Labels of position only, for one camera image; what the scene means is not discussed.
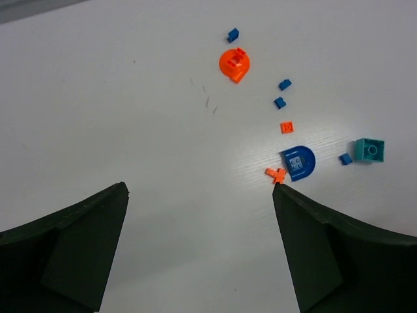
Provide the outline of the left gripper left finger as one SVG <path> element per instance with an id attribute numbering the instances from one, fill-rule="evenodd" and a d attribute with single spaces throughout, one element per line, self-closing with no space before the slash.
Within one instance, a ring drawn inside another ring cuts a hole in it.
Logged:
<path id="1" fill-rule="evenodd" d="M 128 200 L 120 182 L 1 232 L 1 311 L 98 312 Z"/>

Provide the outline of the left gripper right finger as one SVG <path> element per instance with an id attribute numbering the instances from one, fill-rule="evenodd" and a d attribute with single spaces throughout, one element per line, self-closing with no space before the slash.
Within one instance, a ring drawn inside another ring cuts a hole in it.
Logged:
<path id="1" fill-rule="evenodd" d="M 416 238 L 276 184 L 273 202 L 301 312 L 415 312 Z"/>

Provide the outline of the tiny blue lego stud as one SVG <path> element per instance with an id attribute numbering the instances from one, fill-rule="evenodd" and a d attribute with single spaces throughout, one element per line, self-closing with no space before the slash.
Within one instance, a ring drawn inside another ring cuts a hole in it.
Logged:
<path id="1" fill-rule="evenodd" d="M 350 157 L 350 155 L 348 153 L 344 153 L 344 154 L 340 155 L 339 160 L 344 166 L 352 164 L 352 158 Z"/>

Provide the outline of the blue round lego piece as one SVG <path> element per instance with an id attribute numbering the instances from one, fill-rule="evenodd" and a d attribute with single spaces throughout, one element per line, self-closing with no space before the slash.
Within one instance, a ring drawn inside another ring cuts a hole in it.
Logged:
<path id="1" fill-rule="evenodd" d="M 292 182 L 305 179 L 315 169 L 315 154 L 309 147 L 303 145 L 295 146 L 282 151 L 281 155 Z"/>

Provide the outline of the teal square lego brick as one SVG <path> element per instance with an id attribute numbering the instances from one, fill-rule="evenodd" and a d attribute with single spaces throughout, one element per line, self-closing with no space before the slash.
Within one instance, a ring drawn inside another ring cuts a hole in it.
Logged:
<path id="1" fill-rule="evenodd" d="M 385 142 L 369 138 L 355 141 L 354 158 L 357 162 L 384 162 Z"/>

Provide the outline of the orange lego brick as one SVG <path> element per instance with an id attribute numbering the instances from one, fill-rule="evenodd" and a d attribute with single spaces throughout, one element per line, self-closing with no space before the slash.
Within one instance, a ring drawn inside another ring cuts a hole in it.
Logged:
<path id="1" fill-rule="evenodd" d="M 219 68 L 232 82 L 240 83 L 250 69 L 250 57 L 242 48 L 227 50 L 219 59 Z"/>

